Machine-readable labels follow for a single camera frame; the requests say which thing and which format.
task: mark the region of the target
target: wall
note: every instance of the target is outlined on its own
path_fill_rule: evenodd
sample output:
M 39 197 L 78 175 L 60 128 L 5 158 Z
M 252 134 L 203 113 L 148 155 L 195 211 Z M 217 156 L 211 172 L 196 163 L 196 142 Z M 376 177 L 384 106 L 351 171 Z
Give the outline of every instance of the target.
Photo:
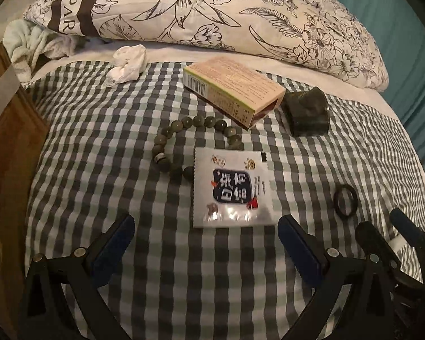
M 425 28 L 406 0 L 339 0 L 374 36 L 389 72 L 382 93 L 425 170 Z

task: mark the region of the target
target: floral pillowcase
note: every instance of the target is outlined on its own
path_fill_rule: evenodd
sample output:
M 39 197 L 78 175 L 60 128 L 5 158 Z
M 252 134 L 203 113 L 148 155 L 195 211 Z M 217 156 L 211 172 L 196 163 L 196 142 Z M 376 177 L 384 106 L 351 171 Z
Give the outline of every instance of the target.
M 337 0 L 37 0 L 24 17 L 53 31 L 237 51 L 385 90 L 374 38 Z

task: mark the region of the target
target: metal rivet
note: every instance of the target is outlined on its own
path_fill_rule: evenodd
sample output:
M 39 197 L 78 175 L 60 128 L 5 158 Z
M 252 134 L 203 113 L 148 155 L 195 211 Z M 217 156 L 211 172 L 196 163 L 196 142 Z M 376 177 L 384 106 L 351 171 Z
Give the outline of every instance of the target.
M 85 253 L 86 253 L 86 249 L 85 249 L 85 248 L 77 248 L 77 249 L 74 251 L 74 256 L 75 256 L 75 257 L 82 257 L 82 256 L 84 256 L 84 255 L 85 255 Z
M 339 256 L 339 251 L 336 250 L 335 248 L 329 248 L 327 250 L 327 254 L 329 254 L 331 257 L 338 257 Z
M 39 261 L 41 261 L 43 258 L 44 258 L 44 255 L 43 255 L 42 253 L 38 253 L 38 254 L 35 254 L 35 255 L 34 255 L 34 257 L 33 257 L 33 261 L 34 261 L 34 262 L 39 262 Z
M 370 260 L 374 263 L 378 263 L 379 257 L 376 254 L 370 254 Z

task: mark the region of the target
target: gingham fabric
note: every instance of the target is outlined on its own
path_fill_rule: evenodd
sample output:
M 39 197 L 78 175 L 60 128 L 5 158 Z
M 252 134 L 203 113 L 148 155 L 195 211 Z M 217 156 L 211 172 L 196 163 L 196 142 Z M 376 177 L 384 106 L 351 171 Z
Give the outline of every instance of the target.
M 311 298 L 274 226 L 194 229 L 192 185 L 158 172 L 151 160 L 159 129 L 185 115 L 217 115 L 182 85 L 186 63 L 148 65 L 138 81 L 105 88 L 111 64 L 75 62 L 30 84 L 50 132 L 33 181 L 26 267 L 87 247 L 124 213 L 135 238 L 104 301 L 133 339 L 279 339 Z M 292 91 L 308 85 L 267 74 Z M 400 123 L 366 105 L 328 96 L 326 136 L 290 136 L 277 109 L 241 134 L 246 150 L 265 151 L 273 173 L 277 216 L 290 213 L 326 248 L 360 256 L 354 228 L 370 220 L 386 239 L 392 208 L 425 229 L 425 188 Z M 192 165 L 194 146 L 224 148 L 223 135 L 191 128 L 169 140 L 173 162 Z M 337 184 L 354 186 L 357 216 L 333 210 Z M 403 269 L 419 277 L 415 253 L 400 252 Z M 67 291 L 70 305 L 74 301 Z M 78 308 L 75 317 L 84 335 Z M 333 324 L 323 330 L 328 333 Z

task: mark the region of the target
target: barcode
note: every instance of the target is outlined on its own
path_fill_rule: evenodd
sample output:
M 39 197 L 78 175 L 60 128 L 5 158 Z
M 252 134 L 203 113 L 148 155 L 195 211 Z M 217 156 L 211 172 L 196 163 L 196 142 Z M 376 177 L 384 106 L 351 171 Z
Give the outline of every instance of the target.
M 199 81 L 197 78 L 189 76 L 189 88 L 194 90 L 200 95 L 204 95 L 206 90 L 206 85 L 203 82 Z

